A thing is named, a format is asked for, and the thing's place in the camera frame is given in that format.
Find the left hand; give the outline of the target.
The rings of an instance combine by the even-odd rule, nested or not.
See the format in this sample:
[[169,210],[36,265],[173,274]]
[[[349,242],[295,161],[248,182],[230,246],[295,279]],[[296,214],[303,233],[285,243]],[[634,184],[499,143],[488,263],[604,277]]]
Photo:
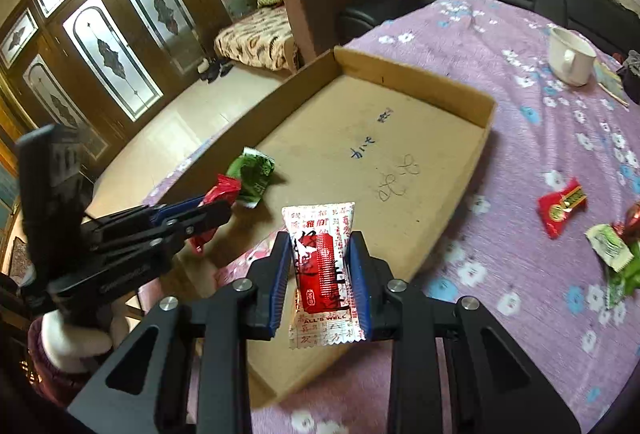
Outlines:
[[113,318],[107,331],[74,326],[58,311],[41,318],[40,340],[50,364],[71,374],[89,372],[90,362],[119,347],[128,336],[127,306],[112,304]]

